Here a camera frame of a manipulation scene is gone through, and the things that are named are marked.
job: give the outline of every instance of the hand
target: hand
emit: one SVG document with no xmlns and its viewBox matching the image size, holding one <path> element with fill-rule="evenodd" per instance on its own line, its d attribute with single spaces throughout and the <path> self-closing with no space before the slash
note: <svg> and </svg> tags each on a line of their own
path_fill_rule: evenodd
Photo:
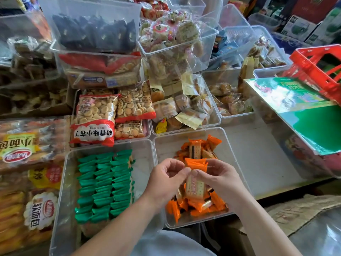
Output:
<svg viewBox="0 0 341 256">
<path fill-rule="evenodd" d="M 168 158 L 156 165 L 150 173 L 142 196 L 159 212 L 174 197 L 177 189 L 186 180 L 191 169 L 179 160 Z"/>
<path fill-rule="evenodd" d="M 236 169 L 218 159 L 207 159 L 206 162 L 207 173 L 193 170 L 191 175 L 211 186 L 232 210 L 236 210 L 242 203 L 241 198 L 250 195 Z"/>
</svg>

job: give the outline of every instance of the red oval logo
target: red oval logo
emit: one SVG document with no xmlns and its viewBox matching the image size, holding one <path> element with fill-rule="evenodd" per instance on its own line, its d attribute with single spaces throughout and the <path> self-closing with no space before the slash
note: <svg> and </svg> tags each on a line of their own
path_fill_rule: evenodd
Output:
<svg viewBox="0 0 341 256">
<path fill-rule="evenodd" d="M 28 149 L 18 149 L 6 154 L 3 157 L 3 161 L 10 163 L 10 162 L 18 162 L 24 160 L 32 155 L 31 150 Z"/>
<path fill-rule="evenodd" d="M 44 216 L 46 217 L 51 217 L 53 216 L 53 213 L 55 212 L 55 206 L 53 205 L 53 202 L 52 200 L 47 200 L 45 203 L 44 203 L 44 207 L 43 207 L 43 214 Z"/>
</svg>

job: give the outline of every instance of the red label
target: red label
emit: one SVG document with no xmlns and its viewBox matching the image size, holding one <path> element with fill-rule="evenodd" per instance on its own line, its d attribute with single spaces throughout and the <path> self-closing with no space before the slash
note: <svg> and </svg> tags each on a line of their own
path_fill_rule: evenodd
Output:
<svg viewBox="0 0 341 256">
<path fill-rule="evenodd" d="M 5 155 L 3 158 L 4 162 L 18 162 L 23 159 L 26 159 L 32 155 L 31 150 L 28 149 L 19 149 L 10 152 L 9 154 Z"/>
<path fill-rule="evenodd" d="M 49 199 L 44 203 L 43 214 L 46 217 L 51 217 L 53 216 L 54 212 L 55 212 L 55 206 L 53 205 L 52 200 Z"/>
<path fill-rule="evenodd" d="M 47 168 L 46 177 L 51 183 L 58 183 L 62 177 L 62 168 L 58 165 L 52 164 Z"/>
</svg>

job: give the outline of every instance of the forearm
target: forearm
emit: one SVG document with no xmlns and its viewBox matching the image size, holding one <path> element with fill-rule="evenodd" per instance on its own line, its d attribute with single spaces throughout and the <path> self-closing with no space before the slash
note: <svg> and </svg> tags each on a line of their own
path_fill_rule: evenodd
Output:
<svg viewBox="0 0 341 256">
<path fill-rule="evenodd" d="M 140 197 L 72 256 L 130 255 L 154 214 L 148 199 Z"/>
<path fill-rule="evenodd" d="M 248 193 L 235 209 L 255 254 L 258 256 L 302 256 L 278 224 Z"/>
</svg>

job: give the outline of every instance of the person's right hand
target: person's right hand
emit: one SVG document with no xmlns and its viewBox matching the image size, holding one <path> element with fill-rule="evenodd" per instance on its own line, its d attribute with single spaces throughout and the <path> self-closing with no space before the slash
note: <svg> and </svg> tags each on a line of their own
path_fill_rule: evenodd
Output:
<svg viewBox="0 0 341 256">
<path fill-rule="evenodd" d="M 201 170 L 192 170 L 191 175 L 197 177 L 212 187 L 215 192 L 235 210 L 242 203 L 241 198 L 250 196 L 236 169 L 218 159 L 207 159 L 207 173 Z"/>
</svg>

